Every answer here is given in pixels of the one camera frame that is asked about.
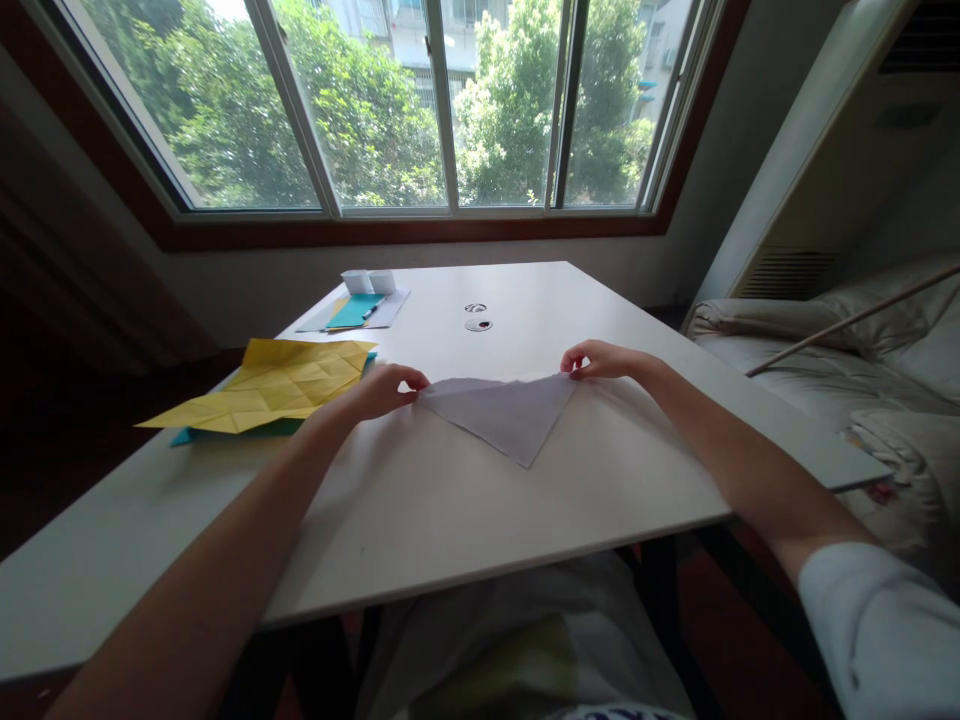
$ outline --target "paper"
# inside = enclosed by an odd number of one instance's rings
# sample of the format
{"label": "paper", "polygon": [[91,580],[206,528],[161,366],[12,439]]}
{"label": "paper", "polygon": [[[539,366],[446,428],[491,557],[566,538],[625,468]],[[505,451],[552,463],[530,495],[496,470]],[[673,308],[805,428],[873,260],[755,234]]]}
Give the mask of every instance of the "paper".
{"label": "paper", "polygon": [[[367,328],[385,328],[393,325],[400,308],[410,297],[410,291],[405,288],[397,288],[395,292],[387,295],[377,311],[370,316],[363,327]],[[334,300],[330,305],[321,308],[313,317],[307,320],[303,325],[297,328],[297,332],[327,332],[327,323],[336,315],[350,299],[349,295]]]}
{"label": "paper", "polygon": [[417,402],[529,469],[575,389],[564,374],[510,383],[453,378],[421,390]]}
{"label": "paper", "polygon": [[343,309],[327,323],[327,329],[363,327],[363,323],[366,322],[363,316],[375,308],[383,298],[383,295],[351,295]]}
{"label": "paper", "polygon": [[[376,360],[376,352],[367,353],[367,360],[363,365],[363,371],[360,373],[361,379],[367,374],[370,368],[373,367]],[[303,420],[300,418],[280,418],[266,425],[258,425],[257,427],[250,428],[240,434],[243,435],[243,437],[289,437],[299,430],[302,424]],[[170,447],[188,445],[195,440],[202,440],[205,437],[218,434],[219,433],[211,430],[198,430],[197,428],[189,427],[183,428],[174,436],[173,440],[170,441]]]}
{"label": "paper", "polygon": [[251,340],[240,369],[223,390],[188,400],[138,427],[236,434],[280,418],[307,418],[360,381],[367,353],[376,346]]}

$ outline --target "yellow paper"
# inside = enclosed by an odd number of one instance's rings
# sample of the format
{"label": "yellow paper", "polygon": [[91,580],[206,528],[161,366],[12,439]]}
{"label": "yellow paper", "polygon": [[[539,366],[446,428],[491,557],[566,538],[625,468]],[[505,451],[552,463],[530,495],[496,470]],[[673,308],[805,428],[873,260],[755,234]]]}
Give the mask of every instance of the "yellow paper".
{"label": "yellow paper", "polygon": [[220,392],[187,400],[137,427],[193,427],[241,433],[280,418],[306,418],[360,381],[366,342],[251,340]]}

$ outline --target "sofa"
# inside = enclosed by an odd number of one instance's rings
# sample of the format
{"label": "sofa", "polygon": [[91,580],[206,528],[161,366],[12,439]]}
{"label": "sofa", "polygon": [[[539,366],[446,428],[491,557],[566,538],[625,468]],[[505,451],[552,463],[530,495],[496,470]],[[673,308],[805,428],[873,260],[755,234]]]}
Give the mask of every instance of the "sofa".
{"label": "sofa", "polygon": [[[744,373],[799,340],[960,263],[939,252],[805,302],[697,305],[687,335]],[[892,552],[960,598],[960,275],[759,373],[753,381],[886,463],[880,487],[841,494]]]}

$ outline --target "pen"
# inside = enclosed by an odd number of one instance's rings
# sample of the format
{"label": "pen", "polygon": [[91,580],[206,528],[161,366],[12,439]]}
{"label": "pen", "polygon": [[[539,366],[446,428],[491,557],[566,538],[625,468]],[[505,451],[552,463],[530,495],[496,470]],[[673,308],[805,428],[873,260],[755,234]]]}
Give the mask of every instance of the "pen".
{"label": "pen", "polygon": [[374,305],[372,308],[370,308],[369,310],[367,310],[367,311],[363,314],[363,321],[364,321],[364,322],[366,322],[367,320],[370,319],[370,316],[373,315],[373,313],[375,313],[375,312],[377,311],[377,308],[380,307],[380,303],[382,303],[384,300],[386,300],[385,297],[380,298],[380,300],[377,302],[376,305]]}

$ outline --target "air conditioner vent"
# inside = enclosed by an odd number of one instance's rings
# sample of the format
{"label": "air conditioner vent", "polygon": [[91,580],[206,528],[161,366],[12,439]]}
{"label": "air conditioner vent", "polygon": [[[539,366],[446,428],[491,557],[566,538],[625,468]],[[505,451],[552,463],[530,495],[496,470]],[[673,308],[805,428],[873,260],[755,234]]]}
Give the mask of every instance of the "air conditioner vent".
{"label": "air conditioner vent", "polygon": [[960,0],[921,2],[887,57],[880,74],[960,72]]}
{"label": "air conditioner vent", "polygon": [[754,259],[736,297],[806,300],[837,259],[820,250],[770,248]]}

